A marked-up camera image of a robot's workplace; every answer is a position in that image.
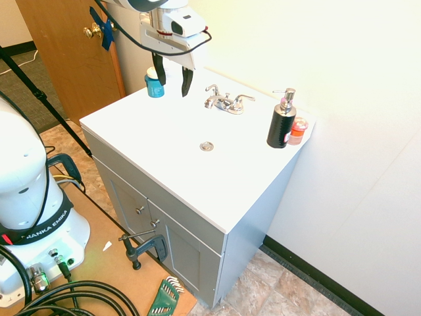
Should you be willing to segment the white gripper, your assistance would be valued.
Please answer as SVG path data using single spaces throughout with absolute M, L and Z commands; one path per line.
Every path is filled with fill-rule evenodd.
M 193 70 L 204 67 L 206 59 L 206 47 L 200 45 L 192 52 L 186 53 L 187 50 L 193 49 L 206 40 L 203 32 L 184 38 L 177 34 L 160 35 L 150 24 L 149 17 L 143 17 L 140 20 L 140 43 L 152 49 L 164 53 L 167 59 L 182 65 L 182 97 L 185 97 L 190 89 L 193 80 Z M 157 78 L 161 85 L 166 84 L 166 74 L 163 65 L 163 57 L 157 53 L 152 53 L 152 60 Z

